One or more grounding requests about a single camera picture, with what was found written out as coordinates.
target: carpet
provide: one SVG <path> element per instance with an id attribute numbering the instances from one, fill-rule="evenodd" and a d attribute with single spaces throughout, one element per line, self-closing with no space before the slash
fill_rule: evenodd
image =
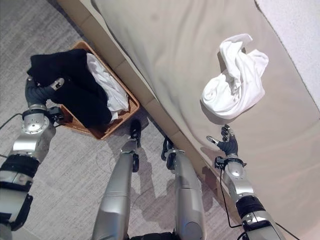
<path id="1" fill-rule="evenodd" d="M 0 124 L 27 109 L 26 71 L 30 56 L 66 51 L 84 39 L 54 0 L 0 1 Z M 171 232 L 174 228 L 174 175 L 161 160 L 164 136 L 142 108 L 143 131 L 138 154 L 140 169 L 132 174 L 128 234 Z M 16 117 L 0 132 L 0 154 L 9 154 L 19 136 L 22 120 Z M 50 151 L 34 177 L 34 197 L 22 234 L 13 239 L 88 240 L 119 150 L 128 139 L 130 119 L 103 141 L 57 128 Z M 222 206 L 202 184 L 208 240 L 237 239 L 242 229 L 230 229 Z"/>
<path id="2" fill-rule="evenodd" d="M 320 1 L 255 0 L 320 110 Z"/>

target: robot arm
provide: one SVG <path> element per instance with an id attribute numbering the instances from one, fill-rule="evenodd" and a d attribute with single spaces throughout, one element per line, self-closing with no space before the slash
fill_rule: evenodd
<path id="1" fill-rule="evenodd" d="M 265 210 L 246 176 L 245 163 L 238 158 L 238 143 L 234 131 L 225 125 L 222 127 L 222 139 L 207 139 L 225 152 L 226 157 L 217 157 L 215 168 L 224 170 L 222 181 L 227 186 L 230 197 L 236 206 L 246 232 L 243 239 L 249 240 L 285 240 L 278 226 Z"/>
<path id="2" fill-rule="evenodd" d="M 0 168 L 1 232 L 11 234 L 11 231 L 21 228 L 28 217 L 33 200 L 28 192 L 33 177 L 56 134 L 54 122 L 63 118 L 58 107 L 47 109 L 46 101 L 63 83 L 63 78 L 59 78 L 50 86 L 41 88 L 31 77 L 26 81 L 28 110 L 22 114 L 21 133 Z"/>

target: crumpled white towel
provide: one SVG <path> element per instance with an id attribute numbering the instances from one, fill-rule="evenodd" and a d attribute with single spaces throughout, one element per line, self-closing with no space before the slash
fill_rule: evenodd
<path id="1" fill-rule="evenodd" d="M 220 118 L 237 117 L 265 95 L 261 76 L 268 65 L 268 56 L 256 49 L 248 54 L 242 52 L 252 40 L 244 33 L 220 44 L 226 70 L 212 78 L 201 95 L 206 108 Z"/>
<path id="2" fill-rule="evenodd" d="M 103 88 L 108 96 L 107 107 L 111 112 L 111 122 L 118 119 L 121 111 L 128 111 L 128 95 L 120 84 L 106 71 L 104 66 L 91 53 L 86 54 L 86 63 L 95 81 Z"/>

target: beige mattress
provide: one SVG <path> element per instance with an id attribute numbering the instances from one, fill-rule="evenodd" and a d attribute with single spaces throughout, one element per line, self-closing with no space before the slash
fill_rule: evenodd
<path id="1" fill-rule="evenodd" d="M 256 194 L 273 218 L 302 239 L 320 236 L 320 113 L 253 0 L 97 0 L 116 41 L 160 104 L 210 164 L 222 153 L 206 141 L 228 123 Z M 224 69 L 220 43 L 248 33 L 269 57 L 265 96 L 233 120 L 200 102 Z"/>

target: black towel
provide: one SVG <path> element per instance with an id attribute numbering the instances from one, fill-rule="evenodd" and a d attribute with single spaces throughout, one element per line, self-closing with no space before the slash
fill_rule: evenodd
<path id="1" fill-rule="evenodd" d="M 89 72 L 84 49 L 34 55 L 30 60 L 31 68 L 27 73 L 41 87 L 64 78 L 64 84 L 55 91 L 51 100 L 65 105 L 86 128 L 110 122 L 112 116 L 107 108 L 108 97 Z"/>

